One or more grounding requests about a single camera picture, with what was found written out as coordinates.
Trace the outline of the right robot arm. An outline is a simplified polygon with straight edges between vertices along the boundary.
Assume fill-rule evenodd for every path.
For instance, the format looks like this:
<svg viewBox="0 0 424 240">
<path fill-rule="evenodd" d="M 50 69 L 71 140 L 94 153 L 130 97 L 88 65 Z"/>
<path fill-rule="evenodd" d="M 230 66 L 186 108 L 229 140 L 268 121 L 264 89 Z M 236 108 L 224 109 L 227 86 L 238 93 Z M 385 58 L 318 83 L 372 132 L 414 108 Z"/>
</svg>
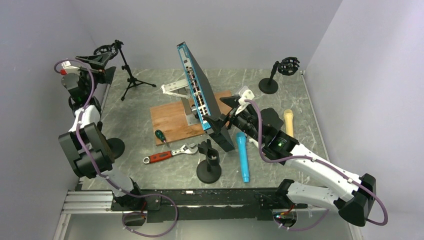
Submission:
<svg viewBox="0 0 424 240">
<path fill-rule="evenodd" d="M 349 172 L 313 153 L 282 131 L 283 120 L 271 107 L 260 109 L 253 100 L 236 96 L 223 97 L 221 101 L 231 107 L 229 113 L 203 116 L 214 133 L 220 133 L 226 126 L 236 127 L 257 141 L 264 162 L 297 168 L 321 182 L 321 186 L 311 186 L 283 180 L 275 193 L 280 207 L 308 204 L 336 211 L 343 220 L 358 227 L 378 224 L 369 218 L 374 203 L 380 203 L 372 175 Z"/>
</svg>

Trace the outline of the blue microphone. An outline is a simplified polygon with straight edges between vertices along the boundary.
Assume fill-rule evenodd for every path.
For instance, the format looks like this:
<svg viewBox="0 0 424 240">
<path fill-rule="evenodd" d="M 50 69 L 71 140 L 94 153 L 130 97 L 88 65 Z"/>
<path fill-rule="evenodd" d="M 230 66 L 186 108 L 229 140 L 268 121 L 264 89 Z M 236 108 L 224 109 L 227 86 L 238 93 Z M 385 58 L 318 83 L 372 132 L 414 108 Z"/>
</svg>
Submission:
<svg viewBox="0 0 424 240">
<path fill-rule="evenodd" d="M 250 182 L 248 155 L 247 155 L 247 138 L 243 132 L 236 133 L 236 143 L 238 147 L 241 177 L 244 183 Z"/>
</svg>

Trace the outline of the black stand of green microphone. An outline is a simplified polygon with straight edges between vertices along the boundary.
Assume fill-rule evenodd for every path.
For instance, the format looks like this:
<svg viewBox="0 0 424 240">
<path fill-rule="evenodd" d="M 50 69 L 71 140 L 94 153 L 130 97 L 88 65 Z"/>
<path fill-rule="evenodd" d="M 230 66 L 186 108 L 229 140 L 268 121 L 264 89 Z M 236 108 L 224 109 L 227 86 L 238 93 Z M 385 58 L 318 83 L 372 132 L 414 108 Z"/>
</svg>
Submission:
<svg viewBox="0 0 424 240">
<path fill-rule="evenodd" d="M 197 165 L 196 175 L 202 183 L 213 184 L 219 180 L 222 174 L 219 152 L 212 147 L 210 139 L 202 141 L 197 147 L 199 153 L 205 156 L 205 160 Z"/>
</svg>

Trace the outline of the beige microphone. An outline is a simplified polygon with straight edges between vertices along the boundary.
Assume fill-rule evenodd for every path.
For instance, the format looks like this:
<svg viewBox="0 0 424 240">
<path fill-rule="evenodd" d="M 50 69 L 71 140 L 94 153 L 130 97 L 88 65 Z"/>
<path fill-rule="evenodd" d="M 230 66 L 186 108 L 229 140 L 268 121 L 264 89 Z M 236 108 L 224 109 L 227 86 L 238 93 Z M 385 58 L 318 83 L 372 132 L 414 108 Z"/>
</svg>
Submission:
<svg viewBox="0 0 424 240">
<path fill-rule="evenodd" d="M 293 119 L 294 119 L 294 113 L 291 109 L 286 109 L 283 112 L 283 117 L 285 121 L 285 132 L 290 137 L 294 137 L 294 125 L 293 125 Z"/>
</svg>

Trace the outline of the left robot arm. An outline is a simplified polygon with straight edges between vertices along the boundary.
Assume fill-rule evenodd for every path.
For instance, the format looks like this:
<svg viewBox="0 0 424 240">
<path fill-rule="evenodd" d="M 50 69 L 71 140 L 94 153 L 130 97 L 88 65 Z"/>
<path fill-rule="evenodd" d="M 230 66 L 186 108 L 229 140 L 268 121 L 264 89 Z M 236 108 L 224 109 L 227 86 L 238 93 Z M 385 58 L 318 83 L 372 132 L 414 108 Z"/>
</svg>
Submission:
<svg viewBox="0 0 424 240">
<path fill-rule="evenodd" d="M 113 200 L 123 208 L 140 210 L 145 203 L 137 183 L 114 168 L 125 150 L 119 138 L 107 139 L 101 132 L 101 103 L 94 96 L 98 84 L 112 83 L 116 68 L 106 65 L 115 57 L 111 51 L 63 59 L 53 69 L 69 93 L 68 104 L 75 117 L 72 127 L 58 137 L 59 144 L 78 177 L 100 178 L 112 190 Z"/>
</svg>

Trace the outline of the black round-base mic stand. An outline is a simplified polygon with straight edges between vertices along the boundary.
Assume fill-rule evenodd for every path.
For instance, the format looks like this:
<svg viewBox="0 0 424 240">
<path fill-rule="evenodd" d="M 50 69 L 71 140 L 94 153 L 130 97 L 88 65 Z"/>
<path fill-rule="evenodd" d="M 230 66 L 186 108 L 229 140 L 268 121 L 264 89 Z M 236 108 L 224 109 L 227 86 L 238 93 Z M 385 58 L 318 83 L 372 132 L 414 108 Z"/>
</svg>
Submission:
<svg viewBox="0 0 424 240">
<path fill-rule="evenodd" d="M 112 151 L 114 159 L 118 159 L 125 151 L 125 143 L 117 137 L 109 138 L 106 140 L 110 150 Z"/>
</svg>

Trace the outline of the black tripod mic stand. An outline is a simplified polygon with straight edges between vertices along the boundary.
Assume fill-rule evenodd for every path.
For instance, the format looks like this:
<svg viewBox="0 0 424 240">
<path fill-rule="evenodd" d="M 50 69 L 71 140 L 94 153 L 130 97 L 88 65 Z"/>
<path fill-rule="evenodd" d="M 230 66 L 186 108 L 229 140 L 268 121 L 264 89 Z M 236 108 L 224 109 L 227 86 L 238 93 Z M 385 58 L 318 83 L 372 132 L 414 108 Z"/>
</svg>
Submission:
<svg viewBox="0 0 424 240">
<path fill-rule="evenodd" d="M 131 88 L 135 88 L 135 87 L 140 86 L 140 85 L 143 85 L 143 84 L 152 86 L 154 88 L 157 87 L 156 84 L 138 80 L 133 75 L 132 70 L 131 70 L 130 66 L 128 65 L 127 60 L 126 60 L 126 58 L 125 58 L 125 56 L 123 54 L 123 51 L 122 51 L 122 46 L 123 45 L 124 45 L 124 43 L 122 41 L 116 39 L 112 44 L 110 44 L 110 45 L 101 45 L 100 47 L 96 48 L 93 51 L 93 54 L 94 55 L 99 55 L 99 54 L 104 54 L 104 53 L 110 52 L 110 53 L 112 53 L 112 57 L 110 59 L 113 59 L 118 53 L 120 53 L 120 56 L 121 56 L 121 58 L 122 58 L 122 60 L 124 62 L 124 65 L 122 65 L 121 68 L 122 68 L 122 70 L 125 70 L 128 73 L 128 76 L 129 76 L 129 78 L 127 79 L 128 86 L 126 87 L 126 90 L 125 90 L 123 96 L 120 99 L 121 101 L 124 101 L 125 100 L 125 97 L 127 95 L 127 92 Z"/>
</svg>

